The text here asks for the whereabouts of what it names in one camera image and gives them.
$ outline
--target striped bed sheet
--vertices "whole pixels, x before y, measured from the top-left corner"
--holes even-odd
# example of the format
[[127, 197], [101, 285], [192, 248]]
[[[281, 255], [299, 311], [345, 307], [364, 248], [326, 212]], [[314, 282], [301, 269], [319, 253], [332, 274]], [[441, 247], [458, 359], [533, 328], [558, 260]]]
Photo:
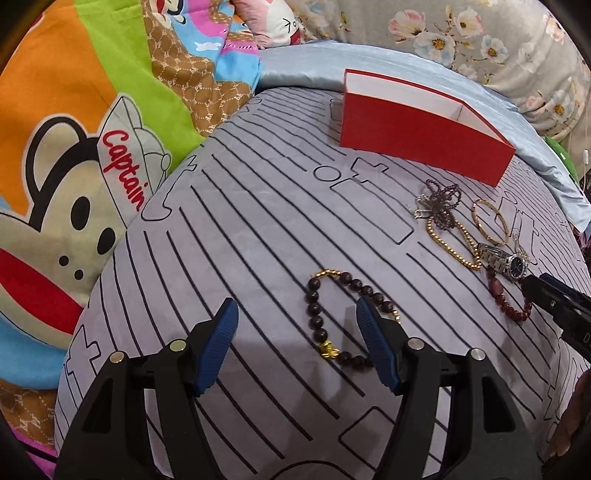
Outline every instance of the striped bed sheet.
[[[97, 282], [61, 373], [56, 446], [101, 365], [114, 350], [159, 351], [211, 318], [232, 296], [240, 322], [216, 384], [197, 401], [203, 428], [229, 480], [357, 479], [375, 473], [400, 399], [375, 371], [340, 369], [314, 349], [304, 289], [324, 268], [346, 270], [396, 302], [409, 336], [436, 349], [486, 351], [531, 430], [539, 455], [589, 365], [534, 307], [516, 324], [470, 271], [436, 245], [409, 210], [424, 181], [457, 183], [457, 218], [478, 240], [472, 202], [500, 208], [531, 257], [585, 293], [589, 273], [569, 225], [538, 176], [518, 157], [497, 188], [443, 170], [340, 148], [341, 94], [266, 90], [216, 129], [150, 199]], [[490, 212], [486, 228], [501, 235]], [[445, 240], [469, 255], [458, 232]], [[520, 291], [506, 296], [522, 306]], [[356, 296], [324, 281], [329, 338], [365, 354]], [[449, 392], [440, 392], [425, 474], [439, 469]], [[171, 475], [155, 397], [150, 435], [157, 464]]]

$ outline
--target human hand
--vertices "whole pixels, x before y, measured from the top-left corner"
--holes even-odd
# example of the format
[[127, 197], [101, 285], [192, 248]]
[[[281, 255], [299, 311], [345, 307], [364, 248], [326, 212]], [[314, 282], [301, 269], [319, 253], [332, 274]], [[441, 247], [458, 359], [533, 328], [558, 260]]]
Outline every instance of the human hand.
[[579, 378], [573, 395], [570, 397], [569, 406], [566, 407], [562, 419], [552, 435], [550, 440], [551, 457], [555, 455], [562, 457], [569, 451], [572, 437], [584, 420], [583, 396], [589, 387], [591, 387], [591, 369]]

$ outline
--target watch face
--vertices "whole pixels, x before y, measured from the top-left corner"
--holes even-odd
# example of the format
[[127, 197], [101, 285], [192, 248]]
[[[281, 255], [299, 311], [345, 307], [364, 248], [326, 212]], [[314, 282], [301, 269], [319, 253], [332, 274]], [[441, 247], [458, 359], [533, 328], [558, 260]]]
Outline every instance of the watch face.
[[525, 273], [525, 263], [520, 257], [513, 257], [509, 263], [509, 275], [515, 280], [521, 278]]

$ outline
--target red beaded bracelet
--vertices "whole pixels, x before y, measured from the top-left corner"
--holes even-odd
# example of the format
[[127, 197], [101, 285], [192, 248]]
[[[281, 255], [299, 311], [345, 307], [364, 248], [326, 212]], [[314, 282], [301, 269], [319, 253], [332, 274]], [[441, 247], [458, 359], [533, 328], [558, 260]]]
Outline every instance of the red beaded bracelet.
[[486, 269], [486, 273], [488, 275], [488, 290], [491, 292], [496, 304], [501, 308], [501, 311], [515, 322], [526, 321], [531, 315], [531, 308], [533, 304], [524, 297], [525, 305], [523, 312], [515, 310], [506, 302], [505, 296], [503, 295], [505, 287], [503, 287], [501, 281], [496, 277], [495, 271], [491, 267], [488, 267]]

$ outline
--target brown monogram fabric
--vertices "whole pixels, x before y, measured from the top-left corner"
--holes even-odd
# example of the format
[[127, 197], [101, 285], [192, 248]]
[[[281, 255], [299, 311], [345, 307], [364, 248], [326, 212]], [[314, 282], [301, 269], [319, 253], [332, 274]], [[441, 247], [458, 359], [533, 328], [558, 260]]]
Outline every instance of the brown monogram fabric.
[[[219, 12], [220, 0], [212, 0], [210, 17], [229, 25], [231, 18]], [[215, 64], [191, 55], [172, 29], [163, 27], [153, 16], [148, 0], [142, 0], [144, 25], [152, 58], [152, 72], [163, 84], [182, 98], [191, 112], [193, 125], [204, 136], [226, 121], [251, 96], [244, 82], [217, 82]], [[228, 34], [235, 40], [252, 39], [246, 33]]]
[[0, 380], [0, 410], [8, 424], [31, 440], [53, 447], [57, 390], [29, 390]]

